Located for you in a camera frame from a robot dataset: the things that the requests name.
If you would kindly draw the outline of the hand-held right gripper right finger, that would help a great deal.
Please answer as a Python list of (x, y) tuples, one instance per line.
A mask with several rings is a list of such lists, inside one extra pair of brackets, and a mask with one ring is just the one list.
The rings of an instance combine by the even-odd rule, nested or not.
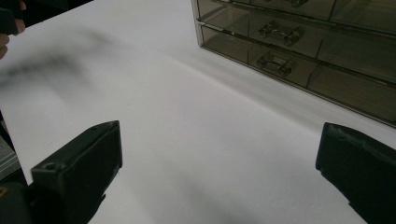
[(368, 224), (396, 224), (396, 149), (354, 129), (325, 123), (316, 169)]

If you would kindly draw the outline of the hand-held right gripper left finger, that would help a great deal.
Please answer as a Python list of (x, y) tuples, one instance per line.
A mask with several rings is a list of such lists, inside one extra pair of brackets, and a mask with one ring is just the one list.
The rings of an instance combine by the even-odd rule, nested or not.
[(122, 167), (120, 123), (87, 129), (31, 170), (39, 224), (88, 224)]

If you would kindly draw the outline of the smoked clear drawer cabinet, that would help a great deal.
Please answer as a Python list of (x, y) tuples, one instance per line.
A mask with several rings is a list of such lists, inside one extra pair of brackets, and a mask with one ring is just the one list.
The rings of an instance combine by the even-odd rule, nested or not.
[(396, 128), (396, 0), (191, 0), (198, 44)]

